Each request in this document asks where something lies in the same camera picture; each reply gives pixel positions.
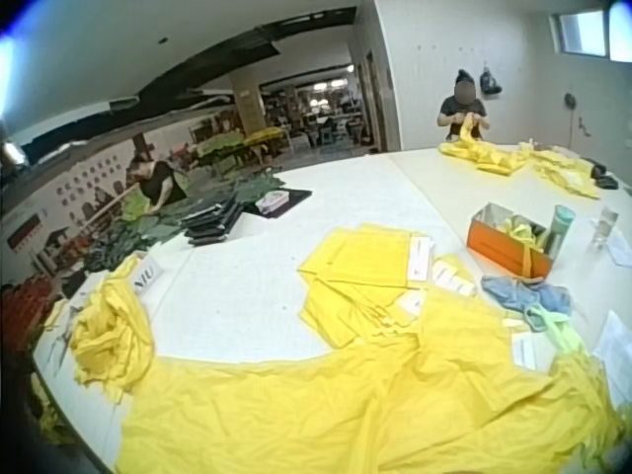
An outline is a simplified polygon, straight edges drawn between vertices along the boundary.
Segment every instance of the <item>black bag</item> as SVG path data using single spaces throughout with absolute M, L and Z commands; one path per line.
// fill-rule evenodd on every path
M 486 96 L 495 96 L 503 92 L 503 88 L 499 86 L 489 67 L 486 67 L 483 74 L 481 74 L 481 91 Z

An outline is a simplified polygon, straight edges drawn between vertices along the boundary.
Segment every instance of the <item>blue cloth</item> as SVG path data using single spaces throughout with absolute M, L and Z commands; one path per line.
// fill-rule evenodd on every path
M 571 293 L 563 286 L 523 283 L 508 276 L 483 276 L 481 286 L 503 306 L 522 314 L 529 307 L 542 305 L 547 311 L 571 315 Z

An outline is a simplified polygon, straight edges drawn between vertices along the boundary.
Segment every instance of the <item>orange box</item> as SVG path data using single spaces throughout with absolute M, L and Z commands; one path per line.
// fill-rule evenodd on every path
M 509 209 L 490 202 L 472 217 L 467 246 L 520 277 L 546 278 L 553 261 L 533 248 L 529 248 L 525 255 L 525 245 L 522 242 L 498 230 L 503 222 L 513 216 L 515 214 Z M 547 230 L 526 217 L 520 216 L 520 219 L 531 226 L 536 236 Z M 525 257 L 530 258 L 530 262 L 525 262 Z M 522 274 L 523 270 L 527 271 L 527 275 Z

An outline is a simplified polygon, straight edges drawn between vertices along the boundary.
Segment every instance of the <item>person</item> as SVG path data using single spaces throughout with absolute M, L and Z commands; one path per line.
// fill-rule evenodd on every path
M 173 204 L 187 197 L 174 177 L 174 171 L 164 161 L 144 161 L 134 156 L 129 163 L 129 174 L 139 184 L 140 191 L 149 198 L 147 210 L 152 214 L 162 206 Z
M 447 141 L 458 140 L 461 126 L 467 114 L 474 115 L 474 126 L 472 137 L 480 140 L 481 127 L 489 129 L 487 112 L 483 103 L 476 98 L 476 86 L 474 79 L 464 70 L 460 70 L 454 86 L 454 95 L 443 101 L 436 123 L 438 126 L 449 126 L 450 132 L 446 137 Z

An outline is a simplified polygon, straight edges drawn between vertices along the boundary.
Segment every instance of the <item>black shirt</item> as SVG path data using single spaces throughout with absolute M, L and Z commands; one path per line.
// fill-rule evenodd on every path
M 154 166 L 151 178 L 140 182 L 140 190 L 147 198 L 149 198 L 151 205 L 156 205 L 156 203 L 158 203 L 160 193 L 162 192 L 162 184 L 168 178 L 171 178 L 174 183 L 174 187 L 171 189 L 169 197 L 167 197 L 167 200 L 165 200 L 163 205 L 173 204 L 174 202 L 187 197 L 185 192 L 182 191 L 182 188 L 180 188 L 180 185 L 178 185 L 178 182 L 174 177 L 174 171 L 171 167 L 164 161 L 159 161 Z
M 481 117 L 487 116 L 487 112 L 485 112 L 485 106 L 478 99 L 474 99 L 474 102 L 469 106 L 464 106 L 463 104 L 458 102 L 454 96 L 452 96 L 445 99 L 443 101 L 443 104 L 441 105 L 441 113 L 448 117 L 454 116 L 458 113 L 467 114 L 468 112 L 471 112 L 472 114 L 478 114 Z M 453 123 L 450 126 L 450 133 L 447 136 L 450 137 L 451 135 L 458 135 L 460 131 L 461 123 Z M 472 137 L 481 137 L 481 130 L 479 129 L 478 125 L 472 128 Z

